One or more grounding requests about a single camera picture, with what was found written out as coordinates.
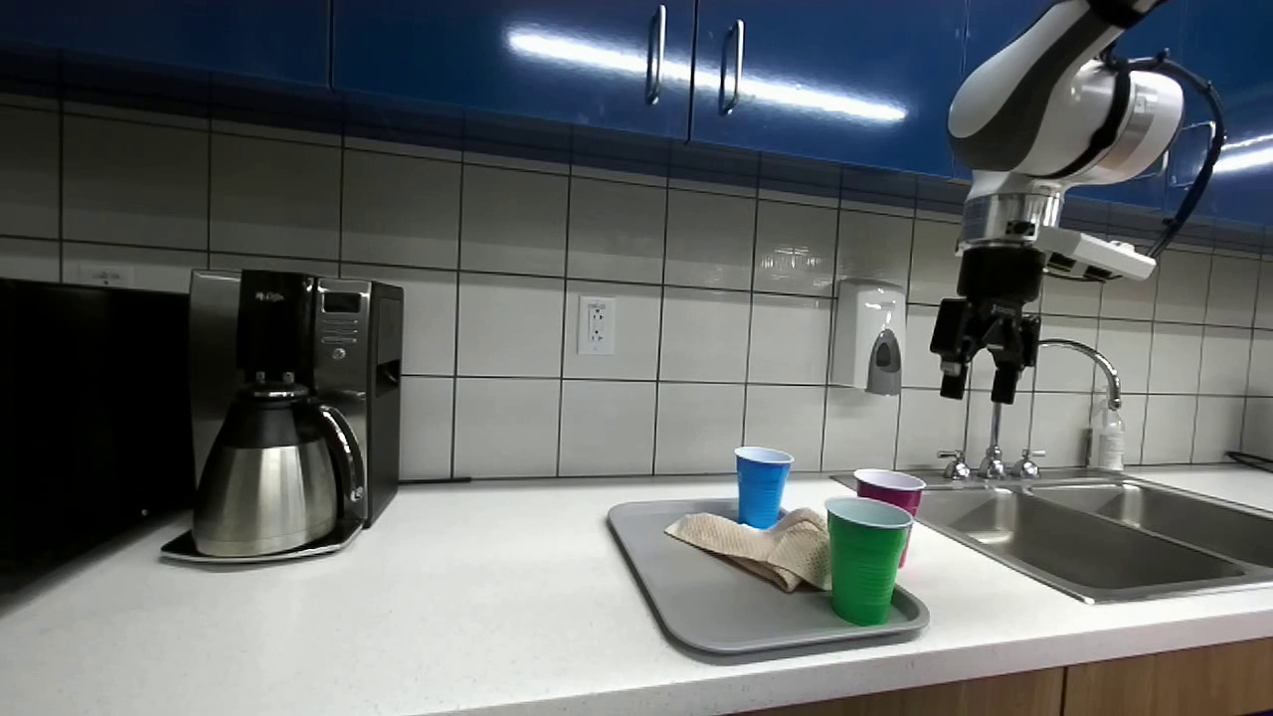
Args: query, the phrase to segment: cabinet handle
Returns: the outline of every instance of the cabinet handle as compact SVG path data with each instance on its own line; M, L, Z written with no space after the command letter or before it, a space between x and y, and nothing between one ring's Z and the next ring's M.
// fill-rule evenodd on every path
M734 115L740 107L746 74L748 74L748 23L734 21L734 30L723 39L723 58L722 58L722 115Z
M645 50L645 103L655 107L665 99L665 58L667 58L667 5L661 5L647 21L647 50Z

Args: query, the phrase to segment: stainless steel sink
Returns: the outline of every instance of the stainless steel sink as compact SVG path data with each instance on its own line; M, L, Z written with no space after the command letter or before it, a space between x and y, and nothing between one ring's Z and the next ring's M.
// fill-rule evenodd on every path
M1113 480L1033 480L1031 495L1097 513L1158 535L1175 535L1231 560L1273 567L1273 515L1190 495L1178 490L1113 478Z
M1113 492L1105 505L1077 492L931 484L918 522L1077 599L1147 599L1268 578L1247 560L1105 515Z

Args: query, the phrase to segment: white tile wall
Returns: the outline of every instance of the white tile wall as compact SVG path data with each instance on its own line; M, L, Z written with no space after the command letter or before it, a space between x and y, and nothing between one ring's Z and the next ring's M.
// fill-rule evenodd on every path
M730 472L776 440L801 469L971 462L991 356L940 399L956 216L0 96L0 273L182 291L189 271L321 271L407 291L407 478ZM826 384L833 279L906 291L902 395ZM577 301L613 301L582 354ZM1044 285L1044 330L1122 375L1127 456L1273 448L1273 258L1178 245L1149 283ZM1077 465L1101 379L1044 348L1004 456Z

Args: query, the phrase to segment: kitchen counter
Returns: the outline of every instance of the kitchen counter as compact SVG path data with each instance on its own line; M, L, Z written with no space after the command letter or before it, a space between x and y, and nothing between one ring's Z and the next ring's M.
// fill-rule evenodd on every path
M1133 472L1273 509L1273 472ZM1084 604L918 523L917 639L708 664L665 639L606 513L730 492L407 484L348 554L270 567L166 566L173 522L0 613L3 710L738 710L1273 635L1273 579ZM801 478L787 505L833 492Z

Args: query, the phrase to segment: blue cup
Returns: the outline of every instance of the blue cup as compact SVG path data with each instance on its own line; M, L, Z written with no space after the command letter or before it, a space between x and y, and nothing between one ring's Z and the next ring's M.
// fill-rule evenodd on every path
M769 445L740 445L734 456L740 478L740 522L771 530L784 515L784 484L797 456Z

